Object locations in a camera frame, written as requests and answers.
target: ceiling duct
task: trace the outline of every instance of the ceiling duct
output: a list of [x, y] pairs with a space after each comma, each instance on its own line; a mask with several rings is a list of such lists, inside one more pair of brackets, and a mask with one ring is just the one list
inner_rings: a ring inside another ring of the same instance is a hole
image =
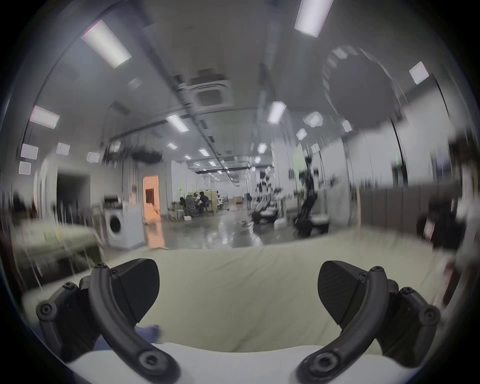
[[116, 141], [107, 145], [102, 163], [115, 163], [128, 158], [145, 164], [157, 164], [162, 161], [162, 153], [147, 150], [144, 146], [126, 146], [124, 143]]
[[206, 111], [233, 106], [231, 82], [211, 68], [198, 71], [189, 81], [187, 97], [195, 111]]

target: orange lit doorway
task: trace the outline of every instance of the orange lit doorway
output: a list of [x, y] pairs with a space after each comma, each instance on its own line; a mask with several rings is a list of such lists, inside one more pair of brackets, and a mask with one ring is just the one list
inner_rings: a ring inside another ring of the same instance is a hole
[[148, 246], [150, 248], [165, 248], [162, 220], [160, 218], [158, 175], [144, 177], [144, 218]]

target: washing machine door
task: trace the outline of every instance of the washing machine door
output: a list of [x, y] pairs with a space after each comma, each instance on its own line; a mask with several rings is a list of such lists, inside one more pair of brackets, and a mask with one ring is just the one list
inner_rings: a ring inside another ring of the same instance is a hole
[[111, 215], [111, 216], [110, 216], [110, 220], [109, 220], [108, 225], [109, 225], [110, 231], [111, 231], [114, 235], [120, 234], [120, 231], [121, 231], [121, 221], [120, 221], [120, 219], [118, 218], [117, 215]]

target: washing machine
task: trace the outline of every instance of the washing machine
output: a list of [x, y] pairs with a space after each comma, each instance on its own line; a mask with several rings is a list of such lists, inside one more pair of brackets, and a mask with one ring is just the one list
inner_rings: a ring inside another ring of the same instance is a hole
[[133, 249], [145, 244], [142, 209], [139, 204], [123, 204], [105, 209], [108, 243], [112, 248]]

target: ceiling air conditioner vent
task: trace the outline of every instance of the ceiling air conditioner vent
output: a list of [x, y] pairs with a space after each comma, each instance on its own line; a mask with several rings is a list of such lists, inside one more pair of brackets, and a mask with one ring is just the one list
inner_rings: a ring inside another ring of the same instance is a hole
[[186, 87], [188, 98], [196, 111], [233, 106], [231, 83], [224, 75], [213, 73], [212, 69], [198, 71], [198, 75]]

